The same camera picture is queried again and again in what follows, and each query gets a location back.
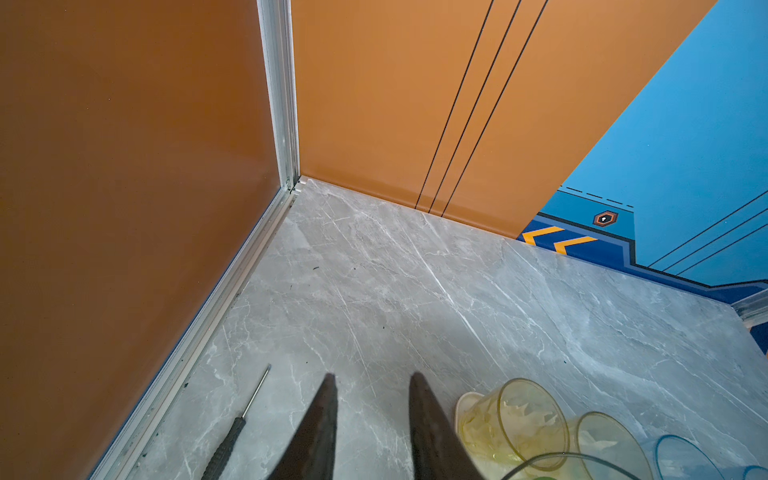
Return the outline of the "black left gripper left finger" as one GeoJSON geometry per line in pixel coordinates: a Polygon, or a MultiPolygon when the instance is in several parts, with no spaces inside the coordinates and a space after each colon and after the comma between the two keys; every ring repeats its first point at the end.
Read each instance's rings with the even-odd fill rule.
{"type": "Polygon", "coordinates": [[[333,478],[338,418],[335,375],[327,373],[288,447],[268,476],[274,479],[333,478]]]}

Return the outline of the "yellow ribbed glass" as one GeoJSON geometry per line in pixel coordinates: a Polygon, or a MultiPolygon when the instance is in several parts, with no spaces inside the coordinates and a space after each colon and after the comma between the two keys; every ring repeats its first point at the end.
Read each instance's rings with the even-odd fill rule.
{"type": "Polygon", "coordinates": [[[569,427],[559,404],[529,379],[511,379],[486,395],[463,394],[454,423],[471,456],[500,466],[570,450],[569,427]]]}

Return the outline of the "blue tall glass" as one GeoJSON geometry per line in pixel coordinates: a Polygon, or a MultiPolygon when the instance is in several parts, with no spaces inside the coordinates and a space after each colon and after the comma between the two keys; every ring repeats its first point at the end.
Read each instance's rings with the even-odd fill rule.
{"type": "Polygon", "coordinates": [[[768,480],[768,469],[758,465],[751,465],[744,469],[742,480],[768,480]]]}

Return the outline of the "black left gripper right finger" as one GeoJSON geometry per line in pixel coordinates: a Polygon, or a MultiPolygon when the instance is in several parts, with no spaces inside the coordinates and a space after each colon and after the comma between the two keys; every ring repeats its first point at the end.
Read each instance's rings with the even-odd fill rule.
{"type": "Polygon", "coordinates": [[[421,372],[410,378],[408,416],[415,479],[482,479],[421,372]]]}

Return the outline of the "green glass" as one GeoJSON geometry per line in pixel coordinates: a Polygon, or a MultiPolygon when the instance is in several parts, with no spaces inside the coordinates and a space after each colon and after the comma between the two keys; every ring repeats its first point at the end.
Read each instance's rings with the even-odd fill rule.
{"type": "Polygon", "coordinates": [[[585,479],[588,469],[585,463],[593,463],[601,466],[604,470],[611,470],[618,475],[623,476],[625,479],[639,480],[639,477],[632,472],[599,457],[593,455],[587,455],[577,452],[548,452],[540,455],[533,456],[530,459],[524,460],[521,464],[515,466],[512,470],[502,476],[503,479],[515,479],[519,474],[525,473],[527,470],[531,470],[534,466],[538,466],[544,460],[548,459],[562,459],[563,465],[556,467],[553,471],[545,471],[543,476],[535,476],[535,479],[557,479],[557,475],[562,476],[564,479],[585,479]],[[570,458],[577,459],[577,463],[580,467],[572,467],[568,465],[570,458]]]}

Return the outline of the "yellow tall glass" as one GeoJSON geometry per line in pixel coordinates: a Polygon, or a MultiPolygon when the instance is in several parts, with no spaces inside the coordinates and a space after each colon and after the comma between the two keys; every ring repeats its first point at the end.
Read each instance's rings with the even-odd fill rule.
{"type": "MultiPolygon", "coordinates": [[[[634,436],[616,419],[602,412],[587,412],[567,422],[570,433],[570,451],[593,455],[608,460],[637,475],[639,479],[653,479],[653,473],[643,449],[634,436]]],[[[577,459],[568,465],[580,467],[577,459]]],[[[593,463],[585,463],[585,479],[625,479],[611,470],[593,463]]]]}

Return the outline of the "light blue glass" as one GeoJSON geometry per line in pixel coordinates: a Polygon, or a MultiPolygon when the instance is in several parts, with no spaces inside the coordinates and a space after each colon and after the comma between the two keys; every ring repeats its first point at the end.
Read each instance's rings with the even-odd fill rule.
{"type": "Polygon", "coordinates": [[[640,443],[655,479],[724,480],[714,462],[694,443],[673,434],[649,438],[640,443]]]}

